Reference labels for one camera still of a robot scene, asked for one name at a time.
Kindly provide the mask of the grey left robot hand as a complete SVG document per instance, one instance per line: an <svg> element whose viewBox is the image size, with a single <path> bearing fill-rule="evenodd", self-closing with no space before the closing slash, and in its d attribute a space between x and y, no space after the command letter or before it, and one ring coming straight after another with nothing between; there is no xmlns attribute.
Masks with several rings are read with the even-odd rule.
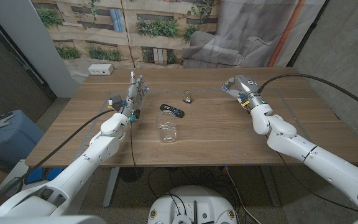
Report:
<svg viewBox="0 0 358 224"><path fill-rule="evenodd" d="M128 118L131 118L133 112L140 108L145 94L149 91L148 86L144 85L144 82L143 75L140 75L138 78L136 78L135 71L131 71L131 84L127 91L126 103L124 105L123 111L121 112Z"/></svg>

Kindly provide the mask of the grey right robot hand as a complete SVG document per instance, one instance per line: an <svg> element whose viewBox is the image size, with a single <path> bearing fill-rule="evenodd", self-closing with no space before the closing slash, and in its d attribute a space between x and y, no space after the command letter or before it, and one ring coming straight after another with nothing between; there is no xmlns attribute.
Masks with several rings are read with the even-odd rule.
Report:
<svg viewBox="0 0 358 224"><path fill-rule="evenodd" d="M243 75L229 78L222 87L222 91L237 99L241 106L248 111L256 106L266 104L261 95L257 93L258 89L256 81Z"/></svg>

